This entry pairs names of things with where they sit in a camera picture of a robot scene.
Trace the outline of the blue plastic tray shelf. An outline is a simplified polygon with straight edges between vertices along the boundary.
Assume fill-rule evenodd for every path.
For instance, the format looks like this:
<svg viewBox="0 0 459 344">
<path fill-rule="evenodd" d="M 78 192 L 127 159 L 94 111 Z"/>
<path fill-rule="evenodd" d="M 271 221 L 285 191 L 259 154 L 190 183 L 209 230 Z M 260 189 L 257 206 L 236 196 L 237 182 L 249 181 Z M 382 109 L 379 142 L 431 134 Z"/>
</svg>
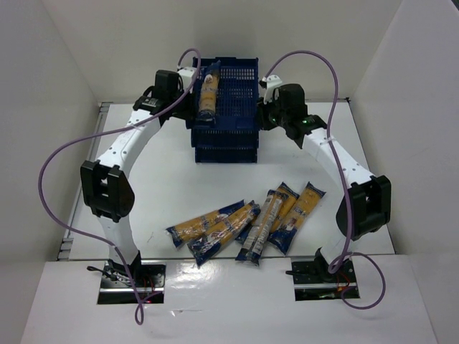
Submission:
<svg viewBox="0 0 459 344">
<path fill-rule="evenodd" d="M 196 118 L 186 121 L 191 131 L 191 146 L 197 163 L 256 163 L 260 127 L 256 121 L 258 92 L 258 59 L 215 57 L 201 60 L 201 69 L 194 83 L 194 111 L 204 71 L 220 62 L 220 78 L 213 122 Z"/>
</svg>

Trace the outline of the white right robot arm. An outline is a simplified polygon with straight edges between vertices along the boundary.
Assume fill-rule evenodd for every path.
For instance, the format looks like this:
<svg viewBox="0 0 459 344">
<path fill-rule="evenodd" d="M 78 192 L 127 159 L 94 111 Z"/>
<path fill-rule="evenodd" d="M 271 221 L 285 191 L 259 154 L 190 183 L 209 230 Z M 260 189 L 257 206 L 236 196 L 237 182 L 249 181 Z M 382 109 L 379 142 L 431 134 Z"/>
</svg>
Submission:
<svg viewBox="0 0 459 344">
<path fill-rule="evenodd" d="M 285 84 L 271 76 L 262 78 L 260 86 L 265 91 L 257 102 L 261 129 L 282 128 L 344 191 L 336 212 L 339 231 L 316 251 L 314 258 L 319 275 L 329 280 L 348 260 L 352 244 L 389 222 L 392 185 L 386 176 L 375 176 L 358 163 L 332 136 L 330 125 L 320 116 L 308 113 L 299 84 Z"/>
</svg>

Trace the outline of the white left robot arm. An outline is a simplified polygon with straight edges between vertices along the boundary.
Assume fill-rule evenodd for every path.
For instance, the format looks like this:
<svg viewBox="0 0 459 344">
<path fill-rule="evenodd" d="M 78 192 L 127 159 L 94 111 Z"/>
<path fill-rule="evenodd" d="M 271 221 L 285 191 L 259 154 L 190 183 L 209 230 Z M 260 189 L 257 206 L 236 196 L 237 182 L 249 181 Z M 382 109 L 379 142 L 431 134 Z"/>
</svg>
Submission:
<svg viewBox="0 0 459 344">
<path fill-rule="evenodd" d="M 141 275 L 141 253 L 133 240 L 129 219 L 135 194 L 128 177 L 164 122 L 173 115 L 189 115 L 192 83 L 198 75 L 194 67 L 175 72 L 159 70 L 154 85 L 135 101 L 126 131 L 95 161 L 85 161 L 80 167 L 84 203 L 98 218 L 110 242 L 108 264 L 112 273 L 133 278 Z"/>
</svg>

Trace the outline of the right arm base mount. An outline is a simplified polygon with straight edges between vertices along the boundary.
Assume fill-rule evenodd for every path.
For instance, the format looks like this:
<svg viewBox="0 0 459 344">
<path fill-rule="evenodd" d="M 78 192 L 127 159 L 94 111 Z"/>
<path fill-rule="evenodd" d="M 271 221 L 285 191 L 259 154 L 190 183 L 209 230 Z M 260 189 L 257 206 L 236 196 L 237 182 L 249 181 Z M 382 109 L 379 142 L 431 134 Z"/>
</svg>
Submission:
<svg viewBox="0 0 459 344">
<path fill-rule="evenodd" d="M 360 298 L 354 266 L 350 260 L 330 277 L 320 273 L 311 259 L 292 259 L 291 268 L 285 273 L 293 278 L 296 301 L 340 300 L 345 289 L 348 289 L 345 294 L 347 298 Z"/>
</svg>

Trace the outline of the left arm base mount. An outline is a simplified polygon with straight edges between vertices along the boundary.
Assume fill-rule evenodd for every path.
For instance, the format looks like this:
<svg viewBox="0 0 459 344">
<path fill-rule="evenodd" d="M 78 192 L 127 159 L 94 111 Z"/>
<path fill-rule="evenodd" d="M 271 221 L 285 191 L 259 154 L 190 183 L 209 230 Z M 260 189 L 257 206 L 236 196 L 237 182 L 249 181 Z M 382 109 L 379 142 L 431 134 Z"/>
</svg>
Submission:
<svg viewBox="0 0 459 344">
<path fill-rule="evenodd" d="M 105 263 L 102 269 L 87 266 L 89 272 L 101 273 L 98 292 L 99 305 L 136 304 L 136 297 L 129 279 L 119 272 L 113 272 Z M 146 304 L 162 304 L 164 302 L 164 285 L 166 265 L 147 262 L 141 265 L 140 275 L 134 277 L 139 296 L 146 299 Z"/>
</svg>

